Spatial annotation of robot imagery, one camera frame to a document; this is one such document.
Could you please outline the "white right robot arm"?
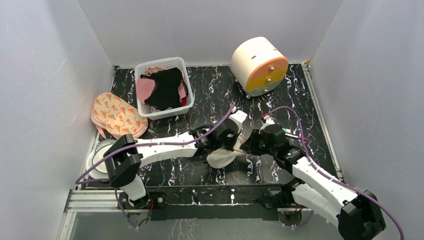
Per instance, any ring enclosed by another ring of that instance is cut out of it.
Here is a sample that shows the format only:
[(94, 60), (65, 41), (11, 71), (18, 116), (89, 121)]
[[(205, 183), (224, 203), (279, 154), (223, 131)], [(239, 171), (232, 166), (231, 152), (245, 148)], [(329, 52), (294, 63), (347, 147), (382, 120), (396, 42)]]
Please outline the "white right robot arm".
[(345, 240), (372, 240), (386, 229), (376, 196), (342, 185), (314, 165), (304, 150), (292, 146), (277, 124), (254, 129), (240, 147), (256, 156), (270, 155), (277, 165), (294, 176), (281, 187), (282, 202), (288, 207), (305, 206), (333, 224)]

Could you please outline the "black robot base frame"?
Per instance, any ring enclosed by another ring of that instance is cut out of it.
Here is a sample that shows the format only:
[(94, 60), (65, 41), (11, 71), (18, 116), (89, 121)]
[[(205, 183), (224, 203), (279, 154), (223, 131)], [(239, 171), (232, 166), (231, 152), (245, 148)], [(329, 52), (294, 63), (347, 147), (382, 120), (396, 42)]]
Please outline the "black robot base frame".
[(279, 184), (151, 186), (141, 200), (124, 192), (115, 198), (135, 227), (175, 219), (261, 219), (296, 228), (313, 216), (307, 207), (289, 203)]

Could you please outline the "white mesh laundry bag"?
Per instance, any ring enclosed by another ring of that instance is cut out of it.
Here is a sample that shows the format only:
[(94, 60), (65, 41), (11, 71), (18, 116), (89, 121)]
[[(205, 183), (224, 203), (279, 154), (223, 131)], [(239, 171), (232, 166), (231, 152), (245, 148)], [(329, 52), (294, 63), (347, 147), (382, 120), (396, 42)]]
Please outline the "white mesh laundry bag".
[(206, 157), (206, 161), (212, 168), (221, 169), (231, 164), (236, 157), (246, 155), (247, 153), (240, 149), (228, 150), (220, 148), (211, 152)]

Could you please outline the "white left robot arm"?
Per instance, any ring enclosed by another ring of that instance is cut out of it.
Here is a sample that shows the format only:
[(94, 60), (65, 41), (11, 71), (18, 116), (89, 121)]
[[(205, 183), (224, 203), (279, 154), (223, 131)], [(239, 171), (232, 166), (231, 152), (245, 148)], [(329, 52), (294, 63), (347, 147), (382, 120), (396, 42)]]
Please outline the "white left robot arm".
[(126, 134), (103, 155), (109, 184), (122, 189), (135, 207), (144, 208), (150, 198), (137, 175), (140, 167), (172, 158), (206, 156), (212, 168), (224, 168), (239, 155), (234, 149), (241, 144), (241, 129), (242, 123), (228, 118), (214, 127), (205, 125), (165, 138), (134, 139)]

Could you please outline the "pale green bra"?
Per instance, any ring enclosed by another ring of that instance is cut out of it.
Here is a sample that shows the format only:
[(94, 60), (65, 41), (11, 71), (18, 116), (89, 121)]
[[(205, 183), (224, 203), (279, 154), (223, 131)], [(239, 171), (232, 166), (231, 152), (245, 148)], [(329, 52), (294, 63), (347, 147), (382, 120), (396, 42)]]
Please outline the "pale green bra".
[(233, 146), (233, 151), (245, 154), (246, 151), (242, 150), (242, 144), (244, 144), (247, 141), (247, 139), (248, 139), (248, 136), (246, 136), (246, 131), (244, 129), (241, 129), (236, 139), (236, 142)]

